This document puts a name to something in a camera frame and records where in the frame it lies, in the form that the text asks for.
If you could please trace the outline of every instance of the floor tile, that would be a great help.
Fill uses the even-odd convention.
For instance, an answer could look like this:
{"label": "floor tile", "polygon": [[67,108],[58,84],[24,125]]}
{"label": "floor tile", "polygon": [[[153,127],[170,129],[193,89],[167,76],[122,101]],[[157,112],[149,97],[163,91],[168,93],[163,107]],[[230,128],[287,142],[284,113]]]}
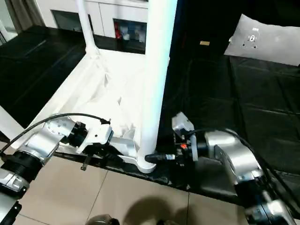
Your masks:
{"label": "floor tile", "polygon": [[91,217],[107,213],[126,225],[155,225],[160,219],[185,225],[187,206],[187,192],[108,172]]}
{"label": "floor tile", "polygon": [[53,157],[20,200],[21,215],[51,225],[83,225],[106,170]]}
{"label": "floor tile", "polygon": [[15,222],[14,222],[14,225],[45,225],[45,224],[40,223],[40,222],[35,221],[35,220],[32,220],[32,219],[29,219],[27,217],[18,215]]}
{"label": "floor tile", "polygon": [[188,225],[247,225],[240,206],[190,193]]}

